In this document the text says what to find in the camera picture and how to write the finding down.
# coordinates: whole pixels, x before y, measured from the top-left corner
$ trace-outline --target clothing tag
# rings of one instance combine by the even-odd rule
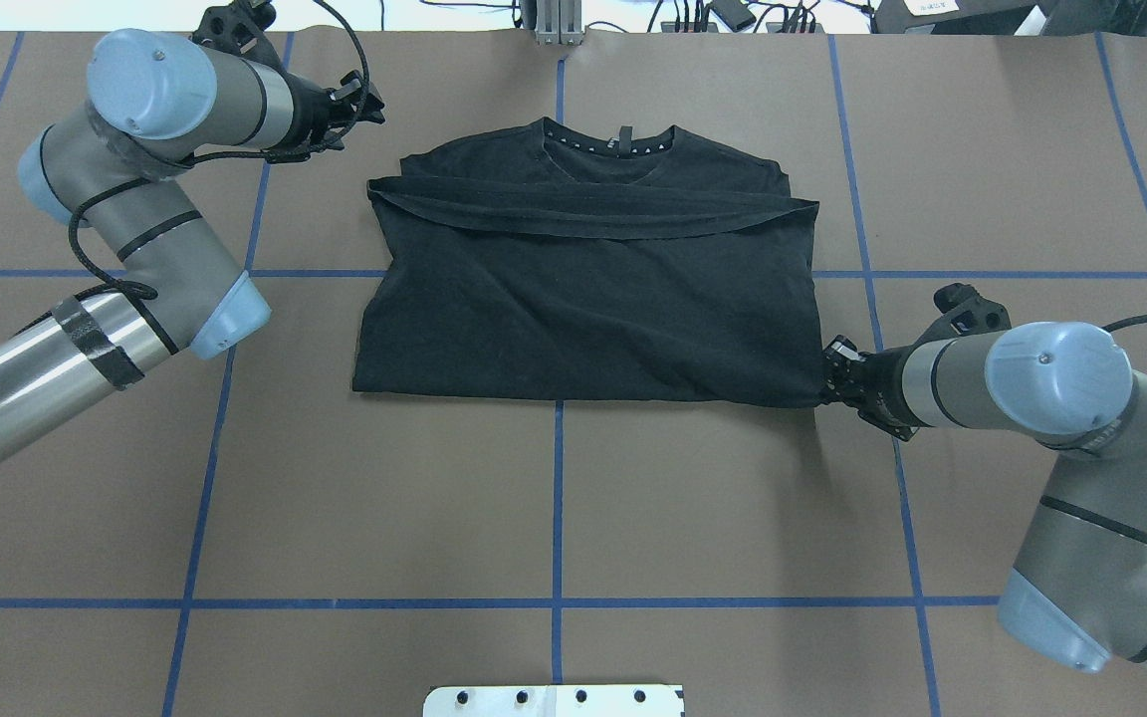
[[[631,155],[631,125],[623,125],[618,131],[618,157]]]
[[[955,0],[905,0],[911,15],[939,15],[959,10]]]

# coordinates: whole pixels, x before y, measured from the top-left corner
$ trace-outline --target black shirt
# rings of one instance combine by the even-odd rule
[[[623,154],[543,118],[370,182],[392,264],[353,389],[818,404],[816,201],[681,127]]]

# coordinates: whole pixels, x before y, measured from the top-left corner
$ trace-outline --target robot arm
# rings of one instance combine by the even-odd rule
[[[1060,453],[1000,623],[1075,670],[1111,654],[1147,664],[1147,375],[1090,324],[1007,329],[970,287],[943,291],[952,338],[929,330],[864,354],[841,336],[827,350],[834,396],[903,441],[919,427],[1002,428]]]
[[[273,17],[268,0],[236,0],[209,9],[192,40],[109,33],[87,65],[87,103],[19,158],[29,200],[75,231],[89,223],[126,275],[61,301],[0,345],[0,460],[178,351],[210,359],[268,320],[173,178],[208,158],[194,157],[201,146],[302,161],[342,149],[333,127],[382,122],[368,72],[329,91],[287,72],[263,33]]]

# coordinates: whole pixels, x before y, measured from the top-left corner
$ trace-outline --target light blue joint cover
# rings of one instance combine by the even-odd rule
[[[197,335],[193,336],[188,349],[201,358],[213,359],[267,324],[272,314],[268,302],[255,289],[250,273],[242,272]]]
[[[104,122],[145,140],[188,134],[216,106],[210,57],[178,34],[118,29],[95,44],[87,94]]]
[[[1015,568],[998,600],[998,623],[1025,647],[1066,668],[1095,673],[1109,662],[1109,650]]]
[[[29,149],[24,150],[23,155],[19,155],[19,161],[17,162],[19,190],[24,192],[26,198],[32,201],[36,208],[49,215],[52,219],[68,224],[70,217],[72,217],[72,212],[64,208],[64,204],[60,203],[60,200],[56,198],[56,193],[52,192],[50,185],[47,184],[46,172],[41,171],[41,138],[46,135],[47,131],[41,131],[38,140],[33,140],[33,145],[29,146]],[[83,219],[78,226],[86,227],[87,219]]]
[[[1109,426],[1128,408],[1132,368],[1101,327],[1037,321],[993,342],[985,356],[985,388],[1020,426],[1078,435]]]

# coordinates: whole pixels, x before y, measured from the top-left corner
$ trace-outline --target white paper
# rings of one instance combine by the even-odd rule
[[[959,9],[955,0],[905,0],[906,8],[911,15],[939,15],[942,13],[953,13]]]

